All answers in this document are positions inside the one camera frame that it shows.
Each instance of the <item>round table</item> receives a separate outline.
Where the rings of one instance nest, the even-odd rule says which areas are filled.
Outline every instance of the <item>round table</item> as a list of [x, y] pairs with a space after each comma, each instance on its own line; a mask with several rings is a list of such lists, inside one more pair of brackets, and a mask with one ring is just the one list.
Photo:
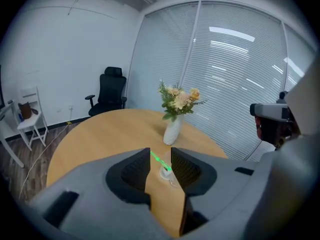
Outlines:
[[[184, 122], [172, 146], [163, 143], [168, 121], [163, 113], [146, 109], [121, 109], [91, 117], [67, 134], [51, 159], [46, 185], [50, 186], [75, 167], [127, 151], [150, 148], [163, 159], [171, 147], [185, 148], [211, 156], [227, 158], [207, 135]], [[145, 192], [151, 197], [151, 212], [165, 230], [179, 237], [185, 193], [159, 175], [161, 164], [150, 157]]]

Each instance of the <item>wooden floor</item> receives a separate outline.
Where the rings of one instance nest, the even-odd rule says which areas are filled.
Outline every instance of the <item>wooden floor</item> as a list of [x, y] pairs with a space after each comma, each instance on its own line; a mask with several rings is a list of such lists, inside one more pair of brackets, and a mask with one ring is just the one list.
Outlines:
[[[42, 189], [46, 188], [50, 160], [61, 140], [78, 124], [79, 123], [70, 124], [38, 159], [24, 184], [20, 200], [27, 202]], [[65, 126], [62, 126], [49, 130], [45, 143], [49, 145], [64, 128]], [[4, 146], [0, 144], [0, 172], [7, 182], [10, 193], [15, 198], [18, 198], [28, 171], [38, 156], [45, 150], [45, 147], [39, 139], [33, 141], [31, 147], [32, 151], [28, 149], [22, 138], [9, 141], [8, 144], [18, 158], [24, 163], [24, 168], [17, 165], [5, 150]]]

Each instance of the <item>flower vase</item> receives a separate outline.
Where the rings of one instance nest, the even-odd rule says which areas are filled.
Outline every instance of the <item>flower vase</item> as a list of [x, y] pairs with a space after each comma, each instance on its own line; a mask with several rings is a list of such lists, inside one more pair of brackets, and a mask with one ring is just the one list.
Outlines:
[[172, 145], [175, 142], [180, 133], [183, 122], [184, 114], [177, 115], [176, 119], [173, 122], [170, 120], [163, 136], [164, 144]]

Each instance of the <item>power cord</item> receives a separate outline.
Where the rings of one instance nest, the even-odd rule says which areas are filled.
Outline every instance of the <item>power cord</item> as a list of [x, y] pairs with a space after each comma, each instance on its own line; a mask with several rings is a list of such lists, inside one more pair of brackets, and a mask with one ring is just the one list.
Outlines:
[[24, 182], [23, 182], [23, 184], [22, 184], [21, 190], [20, 190], [19, 199], [20, 199], [20, 197], [21, 197], [22, 190], [24, 189], [24, 186], [25, 186], [25, 183], [26, 183], [26, 181], [27, 181], [27, 179], [28, 179], [28, 177], [29, 177], [29, 174], [30, 174], [31, 170], [33, 169], [33, 167], [35, 166], [35, 164], [36, 164], [36, 162], [38, 161], [38, 159], [39, 159], [39, 158], [42, 156], [42, 154], [47, 150], [47, 148], [49, 148], [49, 146], [52, 144], [52, 142], [54, 142], [54, 140], [55, 140], [56, 138], [58, 138], [59, 135], [60, 135], [65, 129], [67, 129], [67, 127], [68, 127], [69, 125], [72, 124], [72, 123], [71, 123], [72, 110], [73, 110], [73, 108], [71, 107], [71, 108], [70, 108], [70, 119], [69, 119], [68, 122], [66, 122], [66, 123], [67, 123], [66, 127], [64, 127], [63, 130], [60, 131], [59, 134], [50, 142], [50, 144], [45, 147], [44, 151], [42, 151], [42, 153], [41, 153], [41, 154], [38, 156], [38, 158], [34, 161], [33, 165], [31, 166], [30, 170], [28, 171], [28, 173], [27, 173], [27, 175], [26, 175], [26, 177], [25, 177], [25, 180], [24, 180]]

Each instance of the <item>white cable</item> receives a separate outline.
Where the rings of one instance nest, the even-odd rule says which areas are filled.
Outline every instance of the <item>white cable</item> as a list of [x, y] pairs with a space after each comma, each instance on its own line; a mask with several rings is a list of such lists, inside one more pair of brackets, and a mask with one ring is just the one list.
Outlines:
[[[73, 110], [73, 109], [71, 108], [71, 109], [70, 109], [70, 120], [71, 120], [72, 110]], [[42, 151], [42, 153], [41, 153], [41, 154], [38, 156], [38, 158], [34, 161], [33, 165], [31, 166], [30, 170], [28, 171], [28, 173], [27, 173], [27, 175], [26, 175], [26, 177], [25, 177], [25, 180], [24, 180], [24, 182], [23, 182], [23, 184], [22, 184], [22, 187], [21, 187], [21, 190], [20, 190], [20, 194], [19, 194], [19, 199], [20, 199], [20, 197], [21, 197], [22, 190], [24, 189], [24, 186], [25, 186], [25, 183], [26, 183], [26, 181], [27, 181], [27, 179], [28, 179], [28, 177], [29, 177], [29, 174], [30, 174], [31, 170], [33, 169], [33, 167], [35, 166], [35, 164], [36, 164], [36, 162], [38, 161], [38, 159], [39, 159], [39, 158], [42, 156], [42, 154], [47, 150], [47, 148], [49, 148], [49, 146], [52, 144], [52, 142], [54, 142], [54, 140], [55, 140], [56, 138], [58, 138], [59, 135], [60, 135], [65, 129], [67, 129], [67, 127], [68, 127], [69, 125], [70, 125], [70, 124], [67, 124], [66, 127], [64, 127], [63, 130], [59, 132], [59, 134], [50, 142], [50, 144], [49, 144], [48, 146], [46, 146], [46, 148], [44, 149], [44, 151]]]

